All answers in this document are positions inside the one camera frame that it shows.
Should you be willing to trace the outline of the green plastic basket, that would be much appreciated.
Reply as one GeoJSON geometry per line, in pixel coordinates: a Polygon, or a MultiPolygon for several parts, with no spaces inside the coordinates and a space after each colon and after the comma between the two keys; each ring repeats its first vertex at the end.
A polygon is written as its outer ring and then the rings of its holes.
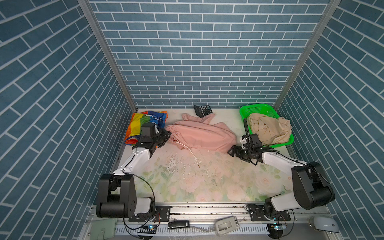
{"type": "MultiPolygon", "coordinates": [[[[248,116],[252,113],[260,113],[260,114],[266,115],[268,117],[276,118],[276,119],[281,117],[274,110],[274,108],[272,106],[267,105],[267,104],[255,104],[255,105],[243,106],[240,108],[239,113],[240,113],[240,116],[242,117],[242,120],[246,120],[246,121],[247,121],[248,116]]],[[[253,133],[252,133],[249,126],[247,126],[247,129],[250,131],[250,134],[252,135],[253,133]]],[[[291,134],[290,139],[287,143],[271,145],[269,147],[278,148],[278,147],[290,145],[293,142],[294,142],[294,136],[293,136],[293,134],[291,134]]]]}

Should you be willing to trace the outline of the pink shorts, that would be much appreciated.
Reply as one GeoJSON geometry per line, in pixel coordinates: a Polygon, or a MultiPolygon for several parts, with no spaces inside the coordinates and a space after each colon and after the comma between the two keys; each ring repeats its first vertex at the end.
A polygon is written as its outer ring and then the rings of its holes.
{"type": "Polygon", "coordinates": [[[237,136],[223,122],[211,124],[215,114],[202,118],[182,114],[182,119],[166,126],[171,133],[169,142],[180,150],[188,150],[198,163],[193,149],[226,153],[237,143],[237,136]]]}

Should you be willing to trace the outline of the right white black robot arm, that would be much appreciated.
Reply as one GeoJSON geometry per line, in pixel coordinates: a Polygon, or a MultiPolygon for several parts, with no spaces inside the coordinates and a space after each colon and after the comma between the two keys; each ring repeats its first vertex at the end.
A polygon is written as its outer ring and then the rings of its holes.
{"type": "Polygon", "coordinates": [[[228,154],[244,162],[272,166],[292,178],[293,190],[265,200],[264,213],[269,218],[287,210],[311,210],[335,200],[335,192],[317,162],[306,163],[284,156],[280,151],[263,146],[258,135],[244,135],[242,145],[233,145],[228,154]]]}

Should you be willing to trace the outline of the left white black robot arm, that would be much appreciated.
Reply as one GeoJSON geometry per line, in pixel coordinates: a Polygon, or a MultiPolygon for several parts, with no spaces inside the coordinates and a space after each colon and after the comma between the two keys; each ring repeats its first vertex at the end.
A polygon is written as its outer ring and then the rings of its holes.
{"type": "Polygon", "coordinates": [[[96,214],[99,218],[125,218],[153,216],[156,212],[155,197],[138,197],[135,178],[137,172],[171,137],[171,132],[149,123],[143,129],[139,141],[132,147],[131,154],[111,174],[104,174],[99,180],[96,214]]]}

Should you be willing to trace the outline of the beige shorts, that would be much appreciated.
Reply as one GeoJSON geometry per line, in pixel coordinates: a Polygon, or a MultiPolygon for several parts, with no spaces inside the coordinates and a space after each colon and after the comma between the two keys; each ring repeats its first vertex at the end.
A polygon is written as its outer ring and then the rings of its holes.
{"type": "Polygon", "coordinates": [[[247,118],[253,134],[257,134],[263,145],[271,146],[287,143],[292,134],[290,120],[283,117],[272,118],[260,113],[252,113],[247,118]]]}

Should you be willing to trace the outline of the black calculator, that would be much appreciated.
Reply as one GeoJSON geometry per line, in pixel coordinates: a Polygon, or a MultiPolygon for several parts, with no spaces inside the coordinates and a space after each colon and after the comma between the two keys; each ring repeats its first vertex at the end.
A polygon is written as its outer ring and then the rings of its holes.
{"type": "Polygon", "coordinates": [[[194,105],[194,110],[199,118],[203,118],[213,113],[212,108],[208,105],[198,106],[194,105]]]}

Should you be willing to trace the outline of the right green circuit board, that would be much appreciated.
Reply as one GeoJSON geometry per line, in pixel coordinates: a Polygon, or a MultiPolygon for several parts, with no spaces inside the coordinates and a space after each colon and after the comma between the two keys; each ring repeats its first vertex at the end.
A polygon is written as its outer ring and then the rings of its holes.
{"type": "Polygon", "coordinates": [[[268,229],[270,233],[274,231],[283,231],[285,228],[286,226],[282,224],[268,224],[268,229]]]}

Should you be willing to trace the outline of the green circuit board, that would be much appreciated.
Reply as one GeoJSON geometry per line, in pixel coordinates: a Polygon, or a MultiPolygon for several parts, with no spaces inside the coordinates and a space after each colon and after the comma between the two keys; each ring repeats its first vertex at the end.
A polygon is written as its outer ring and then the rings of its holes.
{"type": "Polygon", "coordinates": [[[157,233],[157,226],[149,225],[149,226],[143,226],[139,228],[138,234],[139,235],[145,235],[145,234],[151,234],[155,235],[157,233]]]}
{"type": "Polygon", "coordinates": [[[270,233],[274,231],[283,231],[285,228],[286,226],[282,224],[268,224],[268,229],[270,233]]]}

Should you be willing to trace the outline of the grey plastic clip device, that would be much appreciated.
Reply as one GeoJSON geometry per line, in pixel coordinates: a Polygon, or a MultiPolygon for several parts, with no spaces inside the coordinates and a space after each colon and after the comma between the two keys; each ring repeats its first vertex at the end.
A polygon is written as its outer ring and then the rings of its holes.
{"type": "Polygon", "coordinates": [[[217,236],[223,236],[240,228],[240,223],[235,216],[219,219],[214,223],[214,231],[217,236]]]}

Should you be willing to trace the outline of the left green circuit board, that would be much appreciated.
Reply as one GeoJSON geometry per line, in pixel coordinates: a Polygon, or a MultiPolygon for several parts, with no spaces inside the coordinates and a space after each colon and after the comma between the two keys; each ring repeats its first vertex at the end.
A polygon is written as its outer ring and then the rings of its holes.
{"type": "Polygon", "coordinates": [[[155,235],[157,233],[157,226],[149,225],[149,226],[143,226],[139,228],[138,234],[139,235],[145,235],[145,234],[151,234],[155,235]]]}

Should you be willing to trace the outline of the pale green plastic plate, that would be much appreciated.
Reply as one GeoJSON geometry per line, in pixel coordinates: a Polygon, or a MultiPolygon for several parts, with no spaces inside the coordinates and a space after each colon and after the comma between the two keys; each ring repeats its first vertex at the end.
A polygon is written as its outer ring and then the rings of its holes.
{"type": "Polygon", "coordinates": [[[98,220],[92,223],[90,240],[108,240],[115,236],[117,219],[98,220]]]}

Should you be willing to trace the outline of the white computer mouse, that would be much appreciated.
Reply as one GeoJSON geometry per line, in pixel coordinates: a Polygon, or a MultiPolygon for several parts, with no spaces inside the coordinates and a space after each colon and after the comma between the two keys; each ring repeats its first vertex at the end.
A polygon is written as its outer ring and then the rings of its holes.
{"type": "Polygon", "coordinates": [[[340,231],[338,223],[333,218],[310,217],[309,225],[316,231],[338,233],[340,231]]]}

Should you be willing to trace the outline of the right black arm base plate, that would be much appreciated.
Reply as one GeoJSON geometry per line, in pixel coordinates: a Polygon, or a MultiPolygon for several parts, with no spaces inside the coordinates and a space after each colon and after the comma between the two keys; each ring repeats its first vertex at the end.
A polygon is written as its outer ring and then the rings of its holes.
{"type": "Polygon", "coordinates": [[[289,211],[278,212],[270,205],[261,206],[255,204],[247,204],[245,206],[246,211],[249,213],[252,222],[262,221],[290,221],[291,216],[289,211]]]}

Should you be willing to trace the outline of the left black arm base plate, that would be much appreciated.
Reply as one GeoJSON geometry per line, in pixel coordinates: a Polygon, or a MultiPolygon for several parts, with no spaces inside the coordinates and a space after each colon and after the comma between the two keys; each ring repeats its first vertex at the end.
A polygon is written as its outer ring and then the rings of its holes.
{"type": "Polygon", "coordinates": [[[135,214],[129,218],[130,223],[160,222],[167,223],[170,220],[171,206],[156,206],[153,213],[135,214]]]}

